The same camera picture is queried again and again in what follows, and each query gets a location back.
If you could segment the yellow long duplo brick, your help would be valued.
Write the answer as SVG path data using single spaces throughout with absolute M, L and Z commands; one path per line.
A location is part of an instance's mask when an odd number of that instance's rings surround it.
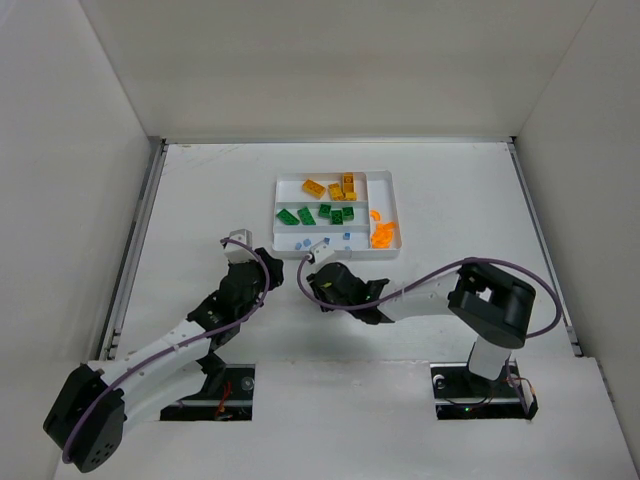
M 328 193 L 332 201 L 344 201 L 345 194 L 339 183 L 333 183 L 328 185 Z

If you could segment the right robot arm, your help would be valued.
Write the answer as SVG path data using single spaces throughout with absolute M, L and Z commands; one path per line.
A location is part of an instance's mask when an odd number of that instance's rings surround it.
M 368 325 L 426 316 L 453 316 L 477 334 L 467 368 L 496 381 L 514 350 L 525 344 L 536 298 L 528 283 L 488 263 L 470 262 L 450 273 L 403 287 L 390 280 L 363 281 L 340 262 L 306 277 L 323 311 L 342 310 Z

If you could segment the orange D-shaped arch brick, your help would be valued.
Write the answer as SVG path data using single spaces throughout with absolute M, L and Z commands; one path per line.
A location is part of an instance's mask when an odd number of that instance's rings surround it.
M 387 249 L 393 241 L 393 231 L 387 229 L 376 230 L 371 237 L 371 246 L 376 249 Z

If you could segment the green square duplo brick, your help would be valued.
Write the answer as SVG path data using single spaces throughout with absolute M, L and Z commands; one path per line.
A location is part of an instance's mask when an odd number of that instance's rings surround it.
M 328 204 L 321 204 L 318 209 L 318 216 L 321 218 L 330 218 L 331 206 Z

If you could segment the green thin lego plate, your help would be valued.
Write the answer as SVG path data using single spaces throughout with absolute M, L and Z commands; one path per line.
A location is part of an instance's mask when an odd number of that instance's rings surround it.
M 287 209 L 279 210 L 276 213 L 276 218 L 287 226 L 295 226 L 300 224 L 299 218 Z

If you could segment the orange long brick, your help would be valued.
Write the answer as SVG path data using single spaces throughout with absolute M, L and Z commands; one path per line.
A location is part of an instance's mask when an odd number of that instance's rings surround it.
M 380 223 L 377 225 L 376 231 L 377 232 L 393 232 L 396 227 L 397 225 L 395 222 L 388 222 L 385 224 Z

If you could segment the yellow large duplo brick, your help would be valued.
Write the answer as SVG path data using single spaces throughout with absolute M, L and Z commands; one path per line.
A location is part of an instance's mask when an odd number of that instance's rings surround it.
M 326 192 L 326 187 L 312 179 L 307 179 L 302 184 L 302 191 L 316 199 L 321 199 Z

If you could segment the green two-stud duplo brick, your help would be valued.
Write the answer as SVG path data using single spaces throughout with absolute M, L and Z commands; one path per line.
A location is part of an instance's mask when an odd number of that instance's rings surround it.
M 330 223 L 332 225 L 342 225 L 344 223 L 341 209 L 331 211 Z

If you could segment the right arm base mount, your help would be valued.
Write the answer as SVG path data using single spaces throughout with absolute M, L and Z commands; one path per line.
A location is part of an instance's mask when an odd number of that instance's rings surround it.
M 438 420 L 531 421 L 538 413 L 535 389 L 515 361 L 497 380 L 472 374 L 465 363 L 431 364 L 430 372 Z

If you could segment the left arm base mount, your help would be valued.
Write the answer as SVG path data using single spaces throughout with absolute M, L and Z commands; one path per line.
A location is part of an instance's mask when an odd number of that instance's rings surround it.
M 199 360 L 206 375 L 193 394 L 160 412 L 164 422 L 244 422 L 253 416 L 254 364 L 228 364 L 215 353 Z

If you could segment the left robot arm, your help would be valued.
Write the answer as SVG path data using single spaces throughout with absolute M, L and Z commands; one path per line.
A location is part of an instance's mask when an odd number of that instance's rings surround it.
M 60 448 L 61 459 L 80 472 L 101 466 L 119 447 L 126 431 L 151 407 L 163 409 L 220 379 L 226 368 L 217 356 L 284 282 L 284 264 L 262 247 L 234 239 L 230 261 L 218 288 L 161 338 L 103 367 L 82 363 L 67 376 L 43 429 Z

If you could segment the yellow rounded ladybug brick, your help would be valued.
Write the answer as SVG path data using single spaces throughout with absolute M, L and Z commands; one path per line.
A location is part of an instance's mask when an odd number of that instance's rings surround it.
M 352 172 L 345 172 L 342 175 L 342 191 L 345 195 L 355 192 L 354 176 Z

